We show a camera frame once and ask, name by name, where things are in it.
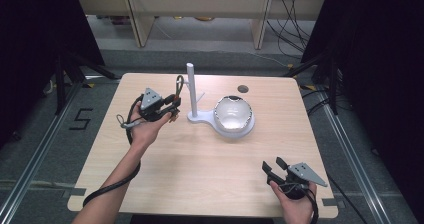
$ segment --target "white rod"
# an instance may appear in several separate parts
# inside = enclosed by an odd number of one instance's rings
[[[194,66],[187,63],[188,89],[190,90],[191,115],[197,117],[196,85],[194,83]]]

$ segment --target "white base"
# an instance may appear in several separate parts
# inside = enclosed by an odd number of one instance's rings
[[[250,122],[247,124],[246,128],[243,129],[243,131],[241,131],[241,132],[226,132],[226,131],[223,131],[222,129],[220,129],[215,122],[214,110],[197,111],[196,117],[193,117],[193,113],[189,112],[187,114],[187,119],[192,123],[207,123],[207,124],[211,125],[215,129],[216,132],[218,132],[219,134],[221,134],[224,137],[229,137],[229,138],[244,137],[253,129],[253,126],[255,125],[255,116],[253,115],[253,113],[252,113],[252,117],[251,117]]]

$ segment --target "white stand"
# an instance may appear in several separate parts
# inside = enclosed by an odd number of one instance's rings
[[[194,82],[194,66],[191,63],[187,63],[187,74],[188,74],[188,89],[190,90],[190,101],[191,101],[191,112],[187,114],[187,119],[191,123],[206,123],[215,129],[221,136],[228,138],[241,138],[247,135],[255,125],[255,116],[252,113],[252,117],[246,128],[240,132],[226,132],[218,127],[215,122],[214,114],[215,110],[210,111],[198,111],[197,100],[196,100],[196,87]]]

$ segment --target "human hand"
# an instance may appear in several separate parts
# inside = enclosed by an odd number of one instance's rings
[[[138,112],[138,110],[140,110],[140,106],[141,101],[137,102],[134,106],[131,114],[131,121],[141,118],[140,113]],[[156,137],[158,136],[159,130],[162,128],[162,126],[165,125],[165,123],[168,121],[173,121],[173,119],[170,119],[171,115],[172,114],[168,112],[161,119],[154,122],[147,122],[144,119],[141,119],[141,123],[131,129],[133,138],[132,146],[141,145],[148,147],[150,144],[152,144],[156,140]]]
[[[283,208],[283,218],[287,224],[306,224],[311,222],[313,213],[312,203],[306,196],[299,200],[292,200],[280,190],[277,183],[271,181],[269,184],[280,201]],[[317,185],[315,183],[309,182],[309,189],[316,195]]]

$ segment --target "wooden table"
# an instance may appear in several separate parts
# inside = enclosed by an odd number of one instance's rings
[[[97,190],[129,148],[116,115],[126,116],[146,87],[163,97],[175,92],[174,74],[125,74],[113,97],[75,188],[85,196]],[[226,95],[238,95],[252,107],[255,126],[240,139],[220,136],[207,124],[187,119],[191,110],[184,87],[180,117],[166,124],[141,160],[141,171],[128,189],[121,212],[233,217],[281,217],[279,202],[266,184],[262,161],[280,176],[277,156],[288,164],[306,162],[326,183],[322,159],[297,83],[291,78],[195,75],[198,110],[211,110]],[[247,93],[237,88],[245,85]],[[71,196],[79,211],[85,196]],[[331,187],[318,186],[321,218],[334,218]]]

